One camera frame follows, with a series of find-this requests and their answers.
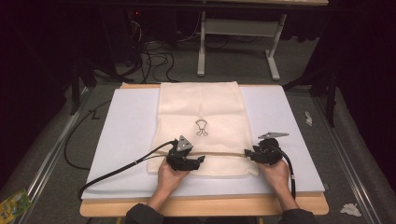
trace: printed drawing on fabric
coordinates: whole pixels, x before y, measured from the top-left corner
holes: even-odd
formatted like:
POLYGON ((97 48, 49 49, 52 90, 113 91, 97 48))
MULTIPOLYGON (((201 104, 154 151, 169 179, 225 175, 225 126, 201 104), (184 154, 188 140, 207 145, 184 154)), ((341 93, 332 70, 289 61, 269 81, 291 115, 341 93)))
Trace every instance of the printed drawing on fabric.
POLYGON ((198 125, 198 128, 199 128, 199 132, 197 133, 197 135, 203 134, 204 136, 207 136, 208 133, 205 131, 205 127, 207 124, 206 120, 198 119, 195 121, 195 123, 198 125))

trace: gray carpet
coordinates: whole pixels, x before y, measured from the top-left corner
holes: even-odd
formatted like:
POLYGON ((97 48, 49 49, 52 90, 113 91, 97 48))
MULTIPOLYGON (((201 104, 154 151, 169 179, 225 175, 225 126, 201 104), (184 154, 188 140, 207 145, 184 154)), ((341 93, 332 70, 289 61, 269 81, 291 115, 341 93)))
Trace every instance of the gray carpet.
MULTIPOLYGON (((177 49, 167 46, 156 49, 155 44, 150 48, 158 51, 170 51, 175 58, 175 65, 169 77, 179 81, 237 81, 250 84, 274 84, 269 75, 269 69, 263 57, 263 45, 268 39, 259 39, 251 42, 251 38, 235 37, 224 48, 223 39, 213 39, 208 43, 206 55, 205 77, 196 76, 198 46, 196 41, 179 44, 177 49)), ((281 80, 276 84, 285 84, 299 77, 304 71, 306 63, 316 45, 316 41, 299 43, 295 39, 280 41, 276 52, 276 63, 281 80)), ((161 58, 153 59, 153 63, 160 63, 161 58)), ((119 71, 128 69, 118 66, 119 71)), ((166 80, 167 67, 155 70, 148 82, 166 80)), ((136 82, 142 80, 141 71, 130 77, 136 82)), ((110 100, 113 91, 120 85, 119 82, 98 78, 99 85, 91 91, 88 101, 80 109, 81 120, 90 109, 97 107, 106 100, 110 100)), ((70 92, 65 95, 70 99, 70 92)), ((306 87, 287 92, 290 107, 300 127, 309 152, 317 166, 322 182, 329 186, 325 192, 330 206, 330 212, 325 216, 318 216, 320 223, 371 223, 363 217, 353 217, 341 214, 340 210, 345 203, 357 203, 357 198, 350 182, 342 168, 334 143, 326 122, 317 105, 306 91, 306 87), (313 118, 313 126, 305 123, 304 112, 308 111, 313 118)), ((78 166, 90 167, 94 151, 102 127, 106 119, 109 104, 97 110, 96 117, 89 116, 76 129, 67 146, 67 155, 71 162, 78 166)), ((13 176, 0 192, 0 199, 4 200, 14 191, 29 188, 47 154, 52 150, 55 142, 66 125, 71 109, 71 101, 51 121, 47 128, 37 137, 13 176)), ((396 216, 391 210, 396 207, 394 192, 390 189, 385 177, 380 172, 368 149, 361 140, 359 132, 349 116, 342 96, 338 93, 335 107, 335 130, 340 141, 347 149, 347 153, 361 178, 363 185, 371 196, 375 211, 382 223, 396 223, 396 216)), ((87 218, 79 214, 80 201, 77 199, 78 188, 88 176, 88 171, 79 170, 68 165, 64 155, 59 156, 44 190, 41 192, 34 209, 24 223, 86 223, 87 218)), ((277 223, 279 217, 265 217, 264 223, 277 223)), ((115 218, 93 218, 90 223, 116 223, 115 218)))

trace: table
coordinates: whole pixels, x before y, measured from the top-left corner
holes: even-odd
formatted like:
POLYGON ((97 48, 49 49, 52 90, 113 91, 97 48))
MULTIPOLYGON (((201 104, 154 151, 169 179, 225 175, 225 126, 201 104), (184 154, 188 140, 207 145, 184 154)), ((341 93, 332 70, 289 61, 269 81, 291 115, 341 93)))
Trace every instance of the table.
MULTIPOLYGON (((290 138, 279 139, 279 143, 288 153, 293 162, 294 172, 298 176, 296 177, 296 201, 303 209, 312 211, 316 215, 326 214, 329 207, 323 195, 323 185, 282 88, 277 85, 249 86, 241 87, 241 91, 246 97, 247 116, 249 120, 255 120, 255 122, 250 122, 252 135, 256 136, 252 137, 256 141, 254 144, 257 144, 257 136, 262 134, 263 122, 267 123, 266 128, 276 126, 286 129, 289 127, 287 129, 290 138), (265 104, 273 105, 269 106, 272 109, 264 114, 261 111, 248 110, 253 105, 257 105, 256 98, 251 97, 252 94, 264 93, 268 96, 268 103, 265 104), (276 122, 271 123, 269 120, 274 120, 274 115, 280 115, 283 119, 276 119, 276 122)), ((154 136, 156 127, 156 110, 153 110, 153 106, 155 108, 158 100, 153 99, 158 95, 158 86, 151 85, 124 85, 120 90, 116 90, 88 181, 115 170, 120 167, 120 164, 131 162, 133 157, 138 159, 134 154, 136 150, 132 150, 132 147, 149 148, 150 137, 148 136, 150 134, 154 136), (125 90, 131 87, 139 87, 139 89, 125 90), (119 96, 124 93, 127 95, 121 99, 122 97, 119 96), (145 103, 142 103, 143 101, 139 103, 138 99, 144 99, 145 103), (129 119, 133 119, 133 125, 129 125, 129 119), (148 141, 139 141, 145 136, 148 141)), ((144 164, 139 164, 132 169, 88 188, 82 197, 80 213, 84 217, 123 217, 133 205, 146 202, 155 190, 156 175, 148 175, 144 164)), ((277 199, 263 180, 263 176, 236 179, 204 179, 188 176, 161 212, 171 217, 266 216, 280 214, 281 210, 277 199), (244 187, 238 189, 237 187, 222 188, 222 186, 244 187)))
MULTIPOLYGON (((305 5, 305 6, 327 6, 328 0, 305 0, 305 1, 282 1, 282 0, 209 0, 206 2, 237 2, 258 4, 280 4, 280 5, 305 5)), ((273 38, 272 45, 265 50, 271 76, 274 81, 279 81, 280 76, 276 68, 274 54, 276 46, 282 34, 287 15, 282 14, 279 21, 237 21, 207 19, 206 13, 201 13, 201 44, 198 55, 198 77, 205 75, 205 36, 207 34, 217 35, 250 35, 269 36, 273 38)))

